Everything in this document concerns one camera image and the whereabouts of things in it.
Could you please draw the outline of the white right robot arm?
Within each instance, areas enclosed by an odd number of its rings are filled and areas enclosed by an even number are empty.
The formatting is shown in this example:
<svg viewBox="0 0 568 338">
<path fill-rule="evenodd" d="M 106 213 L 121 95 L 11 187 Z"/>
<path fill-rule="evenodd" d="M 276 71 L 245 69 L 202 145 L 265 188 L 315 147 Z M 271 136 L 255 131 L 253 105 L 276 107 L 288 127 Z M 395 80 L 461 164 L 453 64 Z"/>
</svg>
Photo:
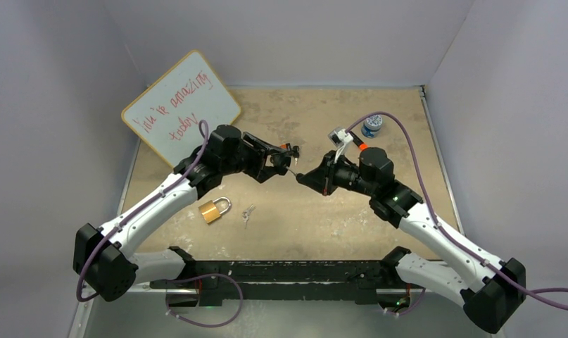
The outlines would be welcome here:
<svg viewBox="0 0 568 338">
<path fill-rule="evenodd" d="M 407 282 L 431 290 L 460 306 L 483 331 L 498 333 L 526 298 L 524 265 L 515 258 L 503 260 L 454 230 L 398 181 L 393 170 L 392 160 L 380 148 L 361 151 L 356 164 L 330 151 L 296 180 L 324 196 L 336 188 L 368 196 L 378 218 L 419 240 L 445 263 L 428 263 L 405 251 L 382 265 L 382 281 L 391 287 Z"/>
</svg>

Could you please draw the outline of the brass padlock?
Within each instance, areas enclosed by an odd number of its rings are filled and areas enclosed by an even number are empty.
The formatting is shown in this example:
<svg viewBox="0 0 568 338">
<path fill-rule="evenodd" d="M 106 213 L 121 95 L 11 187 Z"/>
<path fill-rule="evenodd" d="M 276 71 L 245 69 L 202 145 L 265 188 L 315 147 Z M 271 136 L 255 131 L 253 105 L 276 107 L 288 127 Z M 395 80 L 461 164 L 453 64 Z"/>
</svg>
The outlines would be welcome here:
<svg viewBox="0 0 568 338">
<path fill-rule="evenodd" d="M 231 200 L 222 196 L 200 205 L 198 211 L 201 213 L 206 224 L 209 225 L 228 213 L 231 208 Z"/>
</svg>

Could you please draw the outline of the black-headed keys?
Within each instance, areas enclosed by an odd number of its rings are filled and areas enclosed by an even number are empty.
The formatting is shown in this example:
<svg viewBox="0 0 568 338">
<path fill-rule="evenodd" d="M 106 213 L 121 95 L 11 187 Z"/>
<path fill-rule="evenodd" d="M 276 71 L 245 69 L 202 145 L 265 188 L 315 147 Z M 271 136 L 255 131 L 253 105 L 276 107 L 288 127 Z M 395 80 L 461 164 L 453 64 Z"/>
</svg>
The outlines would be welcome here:
<svg viewBox="0 0 568 338">
<path fill-rule="evenodd" d="M 294 158 L 294 165 L 298 165 L 298 160 L 300 157 L 300 147 L 299 146 L 292 146 L 291 147 L 292 157 Z"/>
</svg>

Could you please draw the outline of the black padlock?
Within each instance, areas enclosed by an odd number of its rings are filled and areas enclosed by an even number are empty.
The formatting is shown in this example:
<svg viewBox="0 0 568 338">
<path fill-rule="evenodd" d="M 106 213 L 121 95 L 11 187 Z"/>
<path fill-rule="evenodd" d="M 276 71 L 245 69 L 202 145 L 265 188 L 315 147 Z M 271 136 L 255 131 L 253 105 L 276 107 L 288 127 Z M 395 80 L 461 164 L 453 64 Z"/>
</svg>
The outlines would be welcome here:
<svg viewBox="0 0 568 338">
<path fill-rule="evenodd" d="M 291 165 L 292 157 L 287 154 L 271 155 L 270 162 L 278 175 L 286 175 Z"/>
</svg>

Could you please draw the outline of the small silver keys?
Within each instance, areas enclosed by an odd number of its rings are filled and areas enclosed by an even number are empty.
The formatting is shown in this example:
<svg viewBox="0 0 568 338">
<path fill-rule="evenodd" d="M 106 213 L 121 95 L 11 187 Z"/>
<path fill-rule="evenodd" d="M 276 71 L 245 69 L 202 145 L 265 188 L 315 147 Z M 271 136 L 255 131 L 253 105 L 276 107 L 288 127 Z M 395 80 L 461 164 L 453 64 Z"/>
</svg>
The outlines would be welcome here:
<svg viewBox="0 0 568 338">
<path fill-rule="evenodd" d="M 244 209 L 242 212 L 242 220 L 244 223 L 244 229 L 246 229 L 248 227 L 248 222 L 250 219 L 250 216 L 252 214 L 252 212 L 255 210 L 256 206 L 254 204 L 251 204 L 248 208 Z"/>
</svg>

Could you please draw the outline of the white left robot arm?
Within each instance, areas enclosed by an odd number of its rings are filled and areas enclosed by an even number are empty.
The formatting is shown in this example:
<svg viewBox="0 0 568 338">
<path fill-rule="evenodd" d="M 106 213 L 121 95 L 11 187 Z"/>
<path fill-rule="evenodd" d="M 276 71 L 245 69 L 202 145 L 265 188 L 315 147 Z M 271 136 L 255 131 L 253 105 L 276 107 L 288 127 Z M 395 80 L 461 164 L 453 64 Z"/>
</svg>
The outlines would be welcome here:
<svg viewBox="0 0 568 338">
<path fill-rule="evenodd" d="M 133 284 L 155 280 L 188 287 L 195 269 L 176 249 L 151 254 L 145 263 L 138 263 L 138 247 L 174 214 L 220 186 L 223 177 L 244 173 L 264 183 L 285 175 L 299 156 L 297 146 L 275 146 L 231 125 L 210 131 L 202 120 L 198 129 L 201 145 L 159 187 L 114 219 L 98 227 L 87 223 L 77 231 L 72 267 L 78 274 L 78 301 L 97 296 L 114 301 Z"/>
</svg>

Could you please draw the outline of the single black-headed key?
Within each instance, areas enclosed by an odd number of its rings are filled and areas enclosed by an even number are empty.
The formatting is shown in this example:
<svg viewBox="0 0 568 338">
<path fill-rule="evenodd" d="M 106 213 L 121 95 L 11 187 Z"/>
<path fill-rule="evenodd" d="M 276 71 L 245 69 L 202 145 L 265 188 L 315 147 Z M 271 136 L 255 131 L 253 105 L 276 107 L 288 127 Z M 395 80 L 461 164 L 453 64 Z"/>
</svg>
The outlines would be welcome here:
<svg viewBox="0 0 568 338">
<path fill-rule="evenodd" d="M 295 173 L 293 170 L 291 170 L 291 169 L 289 169 L 289 168 L 288 168 L 287 170 L 288 170 L 294 177 L 298 177 L 298 174 Z"/>
</svg>

